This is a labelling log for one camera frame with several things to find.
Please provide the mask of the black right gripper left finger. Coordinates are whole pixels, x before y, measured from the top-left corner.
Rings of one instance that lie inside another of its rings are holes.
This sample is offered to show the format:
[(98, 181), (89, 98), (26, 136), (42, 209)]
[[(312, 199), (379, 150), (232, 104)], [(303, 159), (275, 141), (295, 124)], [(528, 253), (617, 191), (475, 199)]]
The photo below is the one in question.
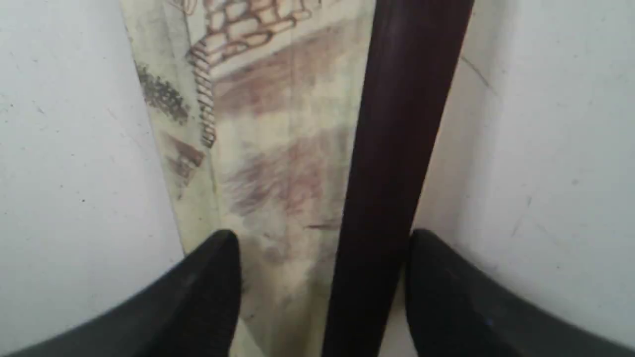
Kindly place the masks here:
[(214, 232), (156, 282), (14, 357), (228, 357), (241, 307), (236, 234)]

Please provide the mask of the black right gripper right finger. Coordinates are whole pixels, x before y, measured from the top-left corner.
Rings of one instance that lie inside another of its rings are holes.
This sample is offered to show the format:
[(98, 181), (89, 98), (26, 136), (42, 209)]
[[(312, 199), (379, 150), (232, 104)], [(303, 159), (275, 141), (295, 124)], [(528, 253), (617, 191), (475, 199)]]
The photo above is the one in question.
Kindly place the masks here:
[(435, 233), (415, 229), (404, 275), (420, 357), (632, 357), (623, 346), (540, 309), (488, 277)]

